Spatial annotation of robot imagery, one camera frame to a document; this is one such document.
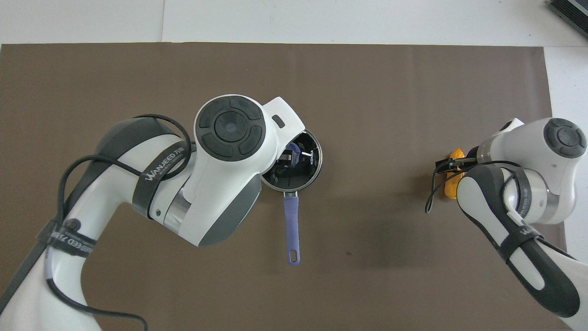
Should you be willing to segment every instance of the purple pan handle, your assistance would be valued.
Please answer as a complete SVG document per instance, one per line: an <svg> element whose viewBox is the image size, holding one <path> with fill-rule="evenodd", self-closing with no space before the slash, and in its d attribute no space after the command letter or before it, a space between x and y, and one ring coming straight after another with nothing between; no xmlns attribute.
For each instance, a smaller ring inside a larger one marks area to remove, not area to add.
<svg viewBox="0 0 588 331"><path fill-rule="evenodd" d="M284 213L286 214L286 252L288 254L288 264L297 266L300 263L298 196L284 197Z"/></svg>

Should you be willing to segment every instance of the orange object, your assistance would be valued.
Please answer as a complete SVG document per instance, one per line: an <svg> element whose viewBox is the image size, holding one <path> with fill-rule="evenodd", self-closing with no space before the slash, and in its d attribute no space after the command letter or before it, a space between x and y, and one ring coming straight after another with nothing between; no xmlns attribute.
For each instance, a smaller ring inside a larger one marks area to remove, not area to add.
<svg viewBox="0 0 588 331"><path fill-rule="evenodd" d="M453 153L451 153L451 155L449 157L452 158L462 158L465 157L465 155L463 154L463 151L461 149L457 149L454 150ZM445 195L450 198L450 199L457 199L457 184L459 184L459 181L462 179L463 177L463 173L451 178L447 183L445 183Z"/></svg>

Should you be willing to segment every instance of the brown mat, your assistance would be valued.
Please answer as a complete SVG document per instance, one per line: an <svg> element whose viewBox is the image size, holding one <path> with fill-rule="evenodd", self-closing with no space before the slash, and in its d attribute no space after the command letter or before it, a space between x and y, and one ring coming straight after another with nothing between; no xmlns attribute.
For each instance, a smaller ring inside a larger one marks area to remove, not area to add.
<svg viewBox="0 0 588 331"><path fill-rule="evenodd" d="M436 160L512 117L550 116L542 48L3 45L0 287L54 215L64 169L110 126L155 112L191 131L199 107L226 93L282 96L322 144L322 173L300 192L300 266L286 263L281 194L268 188L209 248L122 206L83 270L91 305L138 313L152 330L565 328L454 201L423 212ZM564 244L563 227L541 230Z"/></svg>

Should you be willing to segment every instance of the robotic arm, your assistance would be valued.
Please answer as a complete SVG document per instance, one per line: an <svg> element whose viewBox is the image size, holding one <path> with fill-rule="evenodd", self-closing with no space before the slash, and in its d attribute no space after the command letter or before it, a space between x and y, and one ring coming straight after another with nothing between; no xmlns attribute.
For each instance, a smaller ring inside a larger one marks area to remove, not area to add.
<svg viewBox="0 0 588 331"><path fill-rule="evenodd" d="M218 243L255 204L261 174L304 129L283 99L260 105L241 95L198 111L192 146L156 118L118 123L3 294L0 330L99 331L92 313L101 311L86 306L80 275L117 206L132 204L195 246ZM146 329L138 316L115 314Z"/></svg>
<svg viewBox="0 0 588 331"><path fill-rule="evenodd" d="M588 328L588 265L548 243L531 224L556 224L574 206L586 137L572 122L514 119L462 160L470 170L457 202L521 284L574 330Z"/></svg>

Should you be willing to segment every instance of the robot button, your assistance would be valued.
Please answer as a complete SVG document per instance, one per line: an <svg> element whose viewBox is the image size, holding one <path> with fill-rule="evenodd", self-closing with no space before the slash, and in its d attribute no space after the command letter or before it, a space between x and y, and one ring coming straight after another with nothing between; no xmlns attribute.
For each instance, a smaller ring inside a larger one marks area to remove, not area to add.
<svg viewBox="0 0 588 331"><path fill-rule="evenodd" d="M557 139L565 146L574 147L580 144L582 140L576 130L570 127L563 127L557 131Z"/></svg>
<svg viewBox="0 0 588 331"><path fill-rule="evenodd" d="M213 100L207 104L200 112L200 115L198 115L198 126L200 128L209 128L212 125L212 119L214 116L222 111L223 108L224 105L222 99Z"/></svg>
<svg viewBox="0 0 588 331"><path fill-rule="evenodd" d="M213 152L219 156L222 156L222 157L233 156L233 149L228 145L220 143L218 140L216 140L214 138L214 136L211 133L208 133L208 134L205 134L202 136L202 143L204 146L208 147L208 149L211 152Z"/></svg>
<svg viewBox="0 0 588 331"><path fill-rule="evenodd" d="M571 127L574 126L574 124L568 120L565 120L563 118L552 118L549 121L551 124L555 125L556 127Z"/></svg>
<svg viewBox="0 0 588 331"><path fill-rule="evenodd" d="M244 112L250 120L258 120L261 118L261 109L247 98L238 96L230 97L229 105L233 109Z"/></svg>
<svg viewBox="0 0 588 331"><path fill-rule="evenodd" d="M577 129L576 133L578 133L578 136L580 137L580 146L586 148L586 136L580 129Z"/></svg>
<svg viewBox="0 0 588 331"><path fill-rule="evenodd" d="M551 146L551 147L557 147L559 145L559 141L557 139L557 131L556 131L556 126L548 124L547 125L547 132L545 134L545 138L547 140L547 143Z"/></svg>
<svg viewBox="0 0 588 331"><path fill-rule="evenodd" d="M280 129L286 126L286 123L284 123L284 121L282 121L282 118L278 115L272 116L272 120L278 125Z"/></svg>
<svg viewBox="0 0 588 331"><path fill-rule="evenodd" d="M251 127L251 132L247 139L239 144L239 152L245 155L251 152L255 146L257 146L259 140L261 139L261 135L263 133L263 129L258 126Z"/></svg>
<svg viewBox="0 0 588 331"><path fill-rule="evenodd" d="M562 146L561 148L559 148L559 153L563 157L576 158L584 154L584 148L580 148L580 146Z"/></svg>
<svg viewBox="0 0 588 331"><path fill-rule="evenodd" d="M223 141L234 143L247 133L247 122L234 111L224 112L216 118L215 133Z"/></svg>

